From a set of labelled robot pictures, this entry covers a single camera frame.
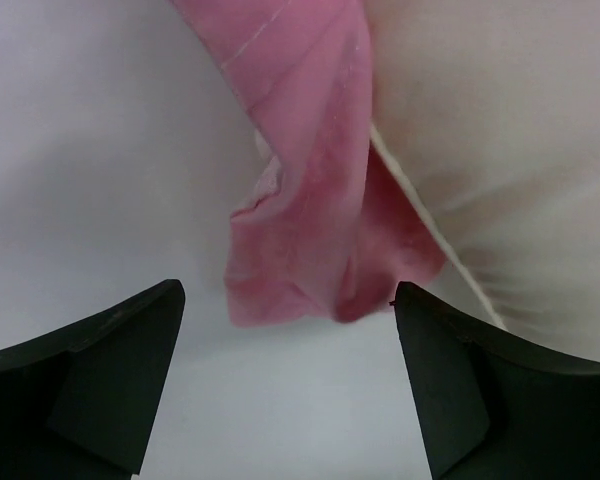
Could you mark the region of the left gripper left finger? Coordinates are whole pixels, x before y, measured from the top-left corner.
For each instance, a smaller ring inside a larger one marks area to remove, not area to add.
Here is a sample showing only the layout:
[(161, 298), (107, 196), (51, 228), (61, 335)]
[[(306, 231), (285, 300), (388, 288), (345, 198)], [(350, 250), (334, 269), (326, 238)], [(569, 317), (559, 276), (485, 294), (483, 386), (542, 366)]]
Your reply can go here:
[(0, 479), (139, 474), (184, 306), (165, 280), (0, 350)]

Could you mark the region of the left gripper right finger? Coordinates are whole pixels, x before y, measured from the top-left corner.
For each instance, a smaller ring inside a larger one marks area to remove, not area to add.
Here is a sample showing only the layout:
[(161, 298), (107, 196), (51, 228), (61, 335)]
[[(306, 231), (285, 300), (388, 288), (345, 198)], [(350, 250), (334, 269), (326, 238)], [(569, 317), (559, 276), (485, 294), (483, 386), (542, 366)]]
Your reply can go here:
[(419, 286), (393, 308), (435, 479), (600, 479), (600, 362), (469, 316)]

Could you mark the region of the pink satin pillowcase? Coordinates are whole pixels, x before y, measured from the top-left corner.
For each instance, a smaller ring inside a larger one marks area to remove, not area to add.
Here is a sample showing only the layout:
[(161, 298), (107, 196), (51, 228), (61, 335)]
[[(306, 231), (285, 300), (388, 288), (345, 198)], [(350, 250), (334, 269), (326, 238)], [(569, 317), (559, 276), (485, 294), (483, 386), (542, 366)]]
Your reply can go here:
[(446, 258), (371, 146), (372, 52), (358, 1), (180, 1), (262, 137), (224, 275), (243, 327), (382, 309)]

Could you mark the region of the cream pillow with bear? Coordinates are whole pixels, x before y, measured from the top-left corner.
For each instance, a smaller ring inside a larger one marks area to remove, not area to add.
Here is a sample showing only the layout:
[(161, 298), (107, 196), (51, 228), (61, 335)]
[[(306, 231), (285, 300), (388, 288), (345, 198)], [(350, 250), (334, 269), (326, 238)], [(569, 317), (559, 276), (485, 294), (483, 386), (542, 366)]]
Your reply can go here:
[(367, 1), (373, 142), (491, 323), (600, 361), (600, 1)]

